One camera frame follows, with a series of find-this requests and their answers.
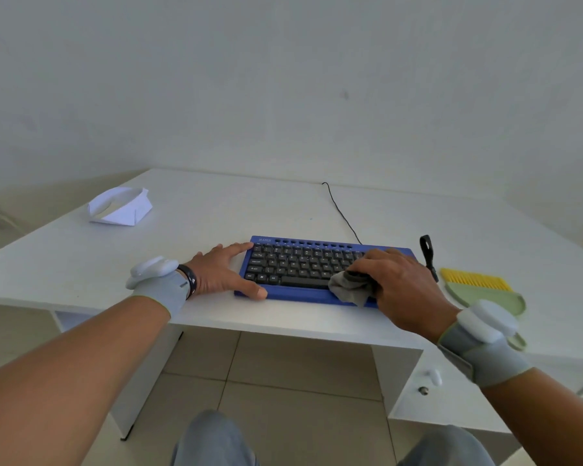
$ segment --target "floor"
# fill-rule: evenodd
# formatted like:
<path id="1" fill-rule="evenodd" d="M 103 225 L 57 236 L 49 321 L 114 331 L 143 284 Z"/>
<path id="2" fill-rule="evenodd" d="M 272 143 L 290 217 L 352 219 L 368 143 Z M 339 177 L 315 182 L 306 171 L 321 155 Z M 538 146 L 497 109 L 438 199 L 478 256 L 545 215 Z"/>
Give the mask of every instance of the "floor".
<path id="1" fill-rule="evenodd" d="M 57 334 L 46 311 L 0 307 L 0 366 Z M 130 438 L 107 421 L 84 464 L 166 465 L 204 409 L 231 417 L 264 466 L 393 466 L 432 428 L 387 421 L 366 345 L 186 327 Z M 519 447 L 473 434 L 497 464 Z"/>

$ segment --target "jeans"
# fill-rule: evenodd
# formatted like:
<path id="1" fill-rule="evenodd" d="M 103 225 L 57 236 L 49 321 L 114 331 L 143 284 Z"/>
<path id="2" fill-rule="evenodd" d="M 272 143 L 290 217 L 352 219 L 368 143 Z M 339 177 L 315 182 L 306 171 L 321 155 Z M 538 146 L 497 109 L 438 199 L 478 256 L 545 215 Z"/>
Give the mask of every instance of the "jeans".
<path id="1" fill-rule="evenodd" d="M 237 426 L 217 411 L 197 415 L 173 451 L 171 466 L 258 466 Z M 398 466 L 494 466 L 483 445 L 466 430 L 437 427 Z"/>

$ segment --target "person's right forearm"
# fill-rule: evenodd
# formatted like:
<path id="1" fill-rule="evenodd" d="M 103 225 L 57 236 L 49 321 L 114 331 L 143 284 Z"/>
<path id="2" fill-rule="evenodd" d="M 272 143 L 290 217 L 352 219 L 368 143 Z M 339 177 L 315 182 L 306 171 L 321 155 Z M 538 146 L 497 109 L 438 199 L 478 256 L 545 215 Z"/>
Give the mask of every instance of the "person's right forearm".
<path id="1" fill-rule="evenodd" d="M 537 466 L 583 466 L 583 400 L 540 370 L 482 389 Z"/>

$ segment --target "gray wristband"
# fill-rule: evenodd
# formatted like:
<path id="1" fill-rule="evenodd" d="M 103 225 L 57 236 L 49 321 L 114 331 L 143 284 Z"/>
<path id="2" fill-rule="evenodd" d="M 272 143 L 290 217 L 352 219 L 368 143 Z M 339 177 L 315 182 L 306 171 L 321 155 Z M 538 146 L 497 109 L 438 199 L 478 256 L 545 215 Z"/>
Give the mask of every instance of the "gray wristband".
<path id="1" fill-rule="evenodd" d="M 149 278 L 136 285 L 132 296 L 145 296 L 163 305 L 171 317 L 177 314 L 190 291 L 190 283 L 173 271 L 164 276 Z"/>
<path id="2" fill-rule="evenodd" d="M 505 382 L 532 367 L 520 353 L 510 348 L 505 338 L 484 344 L 459 323 L 443 333 L 438 348 L 480 388 Z"/>

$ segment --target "black key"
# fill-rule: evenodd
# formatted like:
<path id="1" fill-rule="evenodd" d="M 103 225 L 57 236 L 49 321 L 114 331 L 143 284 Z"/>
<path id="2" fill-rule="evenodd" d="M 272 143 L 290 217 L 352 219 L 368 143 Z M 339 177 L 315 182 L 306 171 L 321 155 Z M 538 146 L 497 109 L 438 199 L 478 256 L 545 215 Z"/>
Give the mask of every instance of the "black key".
<path id="1" fill-rule="evenodd" d="M 283 276 L 281 278 L 282 286 L 295 286 L 297 288 L 316 288 L 316 289 L 328 289 L 328 280 L 319 279 L 319 273 L 317 276 L 311 275 L 311 278 L 301 278 L 293 276 Z"/>

